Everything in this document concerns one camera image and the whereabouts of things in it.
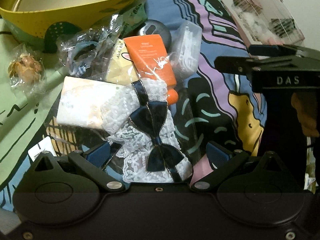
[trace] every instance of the orange tube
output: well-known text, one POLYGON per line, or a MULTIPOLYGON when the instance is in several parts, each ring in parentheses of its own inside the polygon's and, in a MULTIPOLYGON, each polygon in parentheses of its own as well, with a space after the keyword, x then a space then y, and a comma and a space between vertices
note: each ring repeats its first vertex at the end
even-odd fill
POLYGON ((178 101, 178 93, 173 88, 177 81, 161 36, 134 36, 125 38, 124 43, 140 77, 165 81, 168 87, 168 103, 175 104, 178 101))

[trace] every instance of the soap bar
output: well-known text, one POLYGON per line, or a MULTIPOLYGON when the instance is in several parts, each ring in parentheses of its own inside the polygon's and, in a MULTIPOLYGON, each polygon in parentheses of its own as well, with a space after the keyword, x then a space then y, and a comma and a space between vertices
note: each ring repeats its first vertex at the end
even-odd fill
POLYGON ((121 39, 118 39, 113 50, 105 80, 124 86, 139 80, 124 41, 121 39))
POLYGON ((123 86, 82 78, 65 77, 57 123, 102 129, 100 107, 123 86))

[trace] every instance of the brown object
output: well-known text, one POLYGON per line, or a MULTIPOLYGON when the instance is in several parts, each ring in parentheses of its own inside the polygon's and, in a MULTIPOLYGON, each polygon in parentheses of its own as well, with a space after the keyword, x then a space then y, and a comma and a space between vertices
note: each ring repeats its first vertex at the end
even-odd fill
POLYGON ((43 67, 33 56, 21 54, 18 61, 13 61, 9 65, 9 77, 19 77, 24 83, 32 84, 41 79, 43 67))

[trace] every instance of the black satin bow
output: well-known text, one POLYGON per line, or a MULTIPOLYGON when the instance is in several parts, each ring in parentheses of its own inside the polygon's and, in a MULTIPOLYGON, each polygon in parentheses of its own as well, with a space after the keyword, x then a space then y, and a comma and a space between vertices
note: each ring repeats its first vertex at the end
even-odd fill
POLYGON ((150 135, 154 145, 147 160, 147 171, 164 171, 167 169, 175 182, 181 177, 175 166, 183 160, 182 153, 172 145, 164 144, 159 136, 167 118, 167 102, 149 102, 143 83, 132 83, 138 96, 140 107, 130 115, 131 122, 142 132, 150 135))

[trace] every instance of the white tag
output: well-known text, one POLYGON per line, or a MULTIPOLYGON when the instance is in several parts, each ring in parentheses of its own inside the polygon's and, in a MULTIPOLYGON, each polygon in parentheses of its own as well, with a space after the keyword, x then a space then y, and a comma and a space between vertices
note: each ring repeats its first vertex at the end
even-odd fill
POLYGON ((30 150, 28 150, 28 154, 29 154, 31 160, 34 162, 35 159, 38 157, 38 155, 42 151, 49 151, 52 153, 53 156, 57 156, 57 154, 53 148, 51 138, 49 136, 44 138, 41 142, 37 143, 30 150))

